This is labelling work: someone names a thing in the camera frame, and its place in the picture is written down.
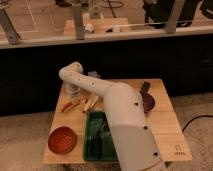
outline black surface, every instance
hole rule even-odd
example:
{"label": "black surface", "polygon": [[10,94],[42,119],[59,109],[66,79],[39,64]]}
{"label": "black surface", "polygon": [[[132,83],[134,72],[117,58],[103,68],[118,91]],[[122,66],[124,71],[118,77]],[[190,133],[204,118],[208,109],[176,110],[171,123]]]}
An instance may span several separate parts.
{"label": "black surface", "polygon": [[213,91],[213,35],[0,50],[0,115],[54,110],[58,71],[79,61],[107,78],[162,78],[169,95]]}

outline green plastic bin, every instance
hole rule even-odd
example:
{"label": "green plastic bin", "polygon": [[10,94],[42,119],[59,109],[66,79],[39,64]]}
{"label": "green plastic bin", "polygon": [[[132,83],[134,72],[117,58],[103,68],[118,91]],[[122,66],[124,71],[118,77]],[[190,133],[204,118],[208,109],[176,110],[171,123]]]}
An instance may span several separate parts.
{"label": "green plastic bin", "polygon": [[87,113],[83,158],[86,161],[116,162],[117,154],[103,111]]}

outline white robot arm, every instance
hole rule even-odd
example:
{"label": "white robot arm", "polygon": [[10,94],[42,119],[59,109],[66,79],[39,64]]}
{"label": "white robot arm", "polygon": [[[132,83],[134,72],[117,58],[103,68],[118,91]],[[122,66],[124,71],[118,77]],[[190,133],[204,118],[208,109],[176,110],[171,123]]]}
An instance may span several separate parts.
{"label": "white robot arm", "polygon": [[74,62],[59,72],[75,94],[78,87],[103,98],[104,110],[123,171],[165,171],[160,152],[147,123],[138,92],[125,83],[114,83],[82,75]]}

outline table top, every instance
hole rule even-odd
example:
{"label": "table top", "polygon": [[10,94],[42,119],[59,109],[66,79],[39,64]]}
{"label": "table top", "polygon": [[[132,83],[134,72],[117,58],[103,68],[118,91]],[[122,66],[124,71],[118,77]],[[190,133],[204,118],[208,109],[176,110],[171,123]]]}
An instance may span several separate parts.
{"label": "table top", "polygon": [[[147,119],[163,160],[166,162],[189,161],[192,159],[191,152],[161,79],[119,79],[111,81],[125,82],[138,90],[144,81],[150,82],[151,86],[148,93],[154,97],[155,107],[148,113]],[[81,90],[80,104],[67,113],[62,113],[61,110],[64,105],[71,100],[65,91],[64,85],[62,86],[50,133],[58,127],[67,126],[76,132],[78,140],[75,148],[65,155],[57,155],[51,152],[47,146],[43,159],[45,164],[86,163],[82,157],[86,123],[86,114],[83,113],[83,108],[89,94]],[[95,110],[103,110],[101,99],[95,106]]]}
{"label": "table top", "polygon": [[[131,31],[127,18],[104,18],[104,19],[83,19],[84,25],[90,23],[94,27],[94,33],[106,33],[106,30],[115,25],[121,25],[123,32]],[[75,35],[74,20],[67,20],[64,27],[64,35]]]}

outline red object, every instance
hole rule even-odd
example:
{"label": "red object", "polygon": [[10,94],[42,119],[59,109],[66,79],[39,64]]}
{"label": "red object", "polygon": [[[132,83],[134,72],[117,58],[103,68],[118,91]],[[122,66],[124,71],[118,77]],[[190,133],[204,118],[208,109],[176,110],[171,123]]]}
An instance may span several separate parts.
{"label": "red object", "polygon": [[77,135],[69,127],[59,127],[49,136],[48,147],[56,154],[69,153],[76,145]]}

